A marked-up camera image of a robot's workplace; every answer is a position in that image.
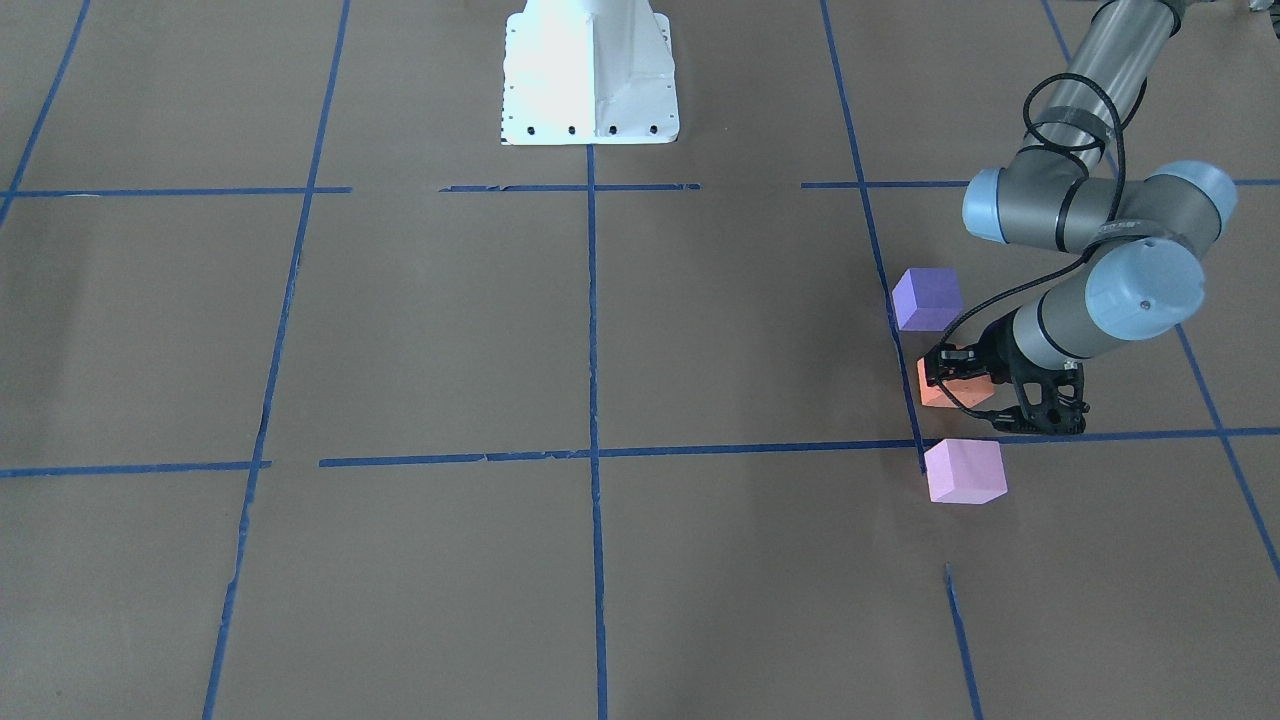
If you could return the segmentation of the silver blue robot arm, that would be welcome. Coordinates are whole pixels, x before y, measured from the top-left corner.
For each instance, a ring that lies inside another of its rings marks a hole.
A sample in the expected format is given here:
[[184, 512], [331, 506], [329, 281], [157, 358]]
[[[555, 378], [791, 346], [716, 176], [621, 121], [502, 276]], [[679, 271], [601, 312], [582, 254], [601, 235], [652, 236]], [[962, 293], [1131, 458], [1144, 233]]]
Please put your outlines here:
[[925, 382], [948, 391], [987, 379], [1042, 400], [1083, 400], [1085, 364], [1158, 337], [1204, 301], [1206, 254], [1225, 236], [1238, 193], [1204, 161], [1128, 172], [1126, 131], [1152, 67], [1179, 33], [1187, 1], [1103, 1], [1068, 67], [1025, 96], [1024, 135], [1005, 167], [980, 170], [963, 200], [966, 231], [1071, 263], [1036, 281], [1041, 295], [970, 345], [948, 334], [924, 356]]

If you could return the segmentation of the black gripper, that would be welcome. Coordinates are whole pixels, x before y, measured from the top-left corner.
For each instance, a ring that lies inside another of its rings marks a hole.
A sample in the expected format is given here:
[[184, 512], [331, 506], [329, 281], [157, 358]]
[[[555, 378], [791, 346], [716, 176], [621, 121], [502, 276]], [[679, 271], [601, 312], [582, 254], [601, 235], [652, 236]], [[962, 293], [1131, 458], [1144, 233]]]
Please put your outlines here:
[[1015, 347], [1010, 334], [984, 334], [968, 346], [938, 342], [932, 351], [934, 369], [924, 366], [924, 387], [979, 389], [986, 387], [986, 377], [995, 386], [1010, 384]]

